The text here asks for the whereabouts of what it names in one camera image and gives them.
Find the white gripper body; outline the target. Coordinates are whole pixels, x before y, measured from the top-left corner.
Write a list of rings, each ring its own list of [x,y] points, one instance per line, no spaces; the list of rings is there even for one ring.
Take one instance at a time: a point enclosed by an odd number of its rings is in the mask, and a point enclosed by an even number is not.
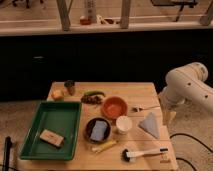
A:
[[[176,111],[173,108],[162,108],[163,113],[163,124],[169,125],[176,116]]]

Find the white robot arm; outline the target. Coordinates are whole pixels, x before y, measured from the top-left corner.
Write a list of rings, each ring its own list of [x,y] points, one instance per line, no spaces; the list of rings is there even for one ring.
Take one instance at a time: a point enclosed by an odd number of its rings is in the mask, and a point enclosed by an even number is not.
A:
[[[175,108],[186,100],[213,114],[213,88],[205,84],[207,78],[208,70],[200,62],[174,68],[166,74],[166,86],[158,94],[164,125],[171,123],[176,116]]]

